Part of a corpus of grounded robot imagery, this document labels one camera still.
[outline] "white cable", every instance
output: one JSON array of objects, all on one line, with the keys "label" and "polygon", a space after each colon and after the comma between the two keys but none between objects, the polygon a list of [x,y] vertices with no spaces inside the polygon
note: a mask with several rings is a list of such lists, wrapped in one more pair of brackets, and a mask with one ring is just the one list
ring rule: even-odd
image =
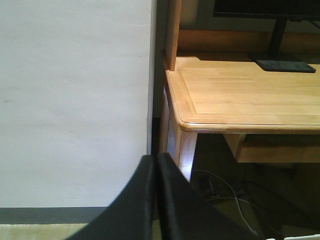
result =
[{"label": "white cable", "polygon": [[235,201],[236,201],[236,205],[237,205],[237,207],[238,207],[238,209],[239,209],[240,216],[241,216],[241,218],[243,219],[244,223],[246,224],[246,226],[249,228],[249,230],[250,230],[253,234],[255,234],[256,236],[259,236],[258,233],[257,233],[257,231],[254,230],[254,229],[250,226],[250,224],[248,223],[248,221],[246,220],[246,218],[245,218],[245,216],[244,216],[244,214],[243,214],[243,212],[242,212],[242,209],[241,209],[241,207],[240,207],[240,203],[239,203],[239,199],[238,199],[238,196],[237,196],[237,194],[236,194],[236,191],[232,188],[232,186],[230,186],[229,183],[227,183],[227,182],[226,182],[225,180],[223,180],[221,177],[219,177],[218,175],[216,175],[216,174],[214,174],[213,172],[210,172],[210,171],[206,171],[206,170],[193,170],[192,172],[193,172],[193,173],[194,173],[194,172],[200,172],[200,173],[210,174],[210,175],[216,177],[217,179],[219,179],[220,181],[222,181],[225,185],[227,185],[227,186],[230,188],[230,190],[232,191],[233,195],[234,195],[234,198],[235,198]]},{"label": "white cable", "polygon": [[[235,197],[213,197],[213,198],[210,198],[208,199],[208,201],[213,201],[213,200],[235,200],[236,198]],[[263,220],[265,221],[265,223],[268,225],[268,227],[275,233],[279,234],[279,235],[283,235],[282,232],[280,231],[277,231],[275,230],[271,224],[268,222],[267,218],[265,217],[265,215],[260,211],[259,207],[257,207],[256,205],[254,205],[252,202],[249,202],[247,200],[244,200],[244,199],[241,199],[241,198],[238,198],[238,200],[240,202],[244,202],[246,204],[249,204],[250,206],[252,206],[262,217],[263,217]]]}]

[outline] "gray baseboard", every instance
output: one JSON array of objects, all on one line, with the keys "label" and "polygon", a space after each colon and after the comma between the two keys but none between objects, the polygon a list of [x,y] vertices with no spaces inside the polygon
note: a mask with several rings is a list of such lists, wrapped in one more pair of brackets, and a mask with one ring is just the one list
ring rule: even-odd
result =
[{"label": "gray baseboard", "polygon": [[89,223],[107,207],[0,207],[0,224]]}]

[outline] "monitor base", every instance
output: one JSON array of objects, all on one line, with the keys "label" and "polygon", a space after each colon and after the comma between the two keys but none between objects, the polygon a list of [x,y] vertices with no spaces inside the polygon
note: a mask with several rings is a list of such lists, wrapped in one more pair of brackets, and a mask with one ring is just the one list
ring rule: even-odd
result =
[{"label": "monitor base", "polygon": [[277,56],[269,56],[266,53],[249,53],[256,64],[268,72],[293,72],[315,73],[316,70],[290,54],[279,53]]}]

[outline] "desk drawer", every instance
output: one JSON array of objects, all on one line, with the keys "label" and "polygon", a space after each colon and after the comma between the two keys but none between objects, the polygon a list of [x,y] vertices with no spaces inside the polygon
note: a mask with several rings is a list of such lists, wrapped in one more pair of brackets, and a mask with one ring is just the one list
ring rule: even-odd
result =
[{"label": "desk drawer", "polygon": [[242,163],[318,163],[320,135],[225,134]]}]

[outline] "desk top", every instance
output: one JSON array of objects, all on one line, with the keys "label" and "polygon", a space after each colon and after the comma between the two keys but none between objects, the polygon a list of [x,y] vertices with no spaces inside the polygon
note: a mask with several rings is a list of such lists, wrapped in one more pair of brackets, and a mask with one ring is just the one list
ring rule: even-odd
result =
[{"label": "desk top", "polygon": [[268,72],[245,53],[181,52],[166,70],[184,131],[320,134],[320,55],[298,55],[316,73]]}]

